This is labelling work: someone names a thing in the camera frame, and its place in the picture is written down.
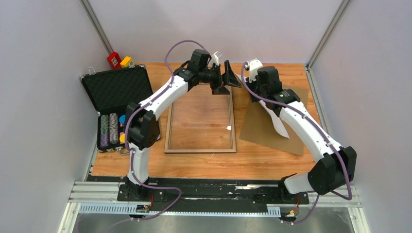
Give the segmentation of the sunflower photo print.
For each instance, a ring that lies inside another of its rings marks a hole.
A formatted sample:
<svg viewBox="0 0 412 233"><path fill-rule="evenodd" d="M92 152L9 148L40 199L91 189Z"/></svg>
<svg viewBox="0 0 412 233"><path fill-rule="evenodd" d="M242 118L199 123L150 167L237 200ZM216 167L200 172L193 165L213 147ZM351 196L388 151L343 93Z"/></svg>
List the sunflower photo print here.
<svg viewBox="0 0 412 233"><path fill-rule="evenodd" d="M248 78L247 77L241 77L240 74L236 74L237 77L240 79L245 80L245 83L247 84L247 86L249 87L249 82L248 82ZM272 125L273 128L275 129L275 131L282 137L290 139L290 136L285 128L285 126L283 125L281 119L275 114L275 112L272 109L269 109L266 106L266 102L263 100L258 101L258 103L263 107L263 109L266 111L266 113L270 116L271 121L272 121Z"/></svg>

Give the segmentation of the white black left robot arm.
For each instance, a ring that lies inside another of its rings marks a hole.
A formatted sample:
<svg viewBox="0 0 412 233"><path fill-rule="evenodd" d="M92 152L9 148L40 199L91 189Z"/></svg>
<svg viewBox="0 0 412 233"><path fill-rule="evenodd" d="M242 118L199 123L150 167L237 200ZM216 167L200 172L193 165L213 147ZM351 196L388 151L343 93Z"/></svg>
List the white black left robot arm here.
<svg viewBox="0 0 412 233"><path fill-rule="evenodd" d="M130 168L125 185L136 200L148 197L148 161L151 146L160 136L159 117L179 97L200 83L206 83L213 95L228 95L228 86L240 88L230 62L224 62L224 73L219 63L220 53L210 54L195 49L191 58L172 72L168 82L139 103L126 108L124 145L130 151Z"/></svg>

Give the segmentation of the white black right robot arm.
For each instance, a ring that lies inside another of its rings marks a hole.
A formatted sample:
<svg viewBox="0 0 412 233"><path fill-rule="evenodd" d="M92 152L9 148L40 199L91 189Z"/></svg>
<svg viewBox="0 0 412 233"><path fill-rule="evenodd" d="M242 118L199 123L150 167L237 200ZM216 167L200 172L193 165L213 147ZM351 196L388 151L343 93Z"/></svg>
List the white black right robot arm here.
<svg viewBox="0 0 412 233"><path fill-rule="evenodd" d="M308 113L299 96L284 89L274 66L249 67L246 86L253 101L264 103L270 114L287 123L307 146L315 166L307 173L294 174L282 179L278 198L291 202L297 193L316 192L324 195L334 192L354 178L357 154L351 147L343 147L330 137Z"/></svg>

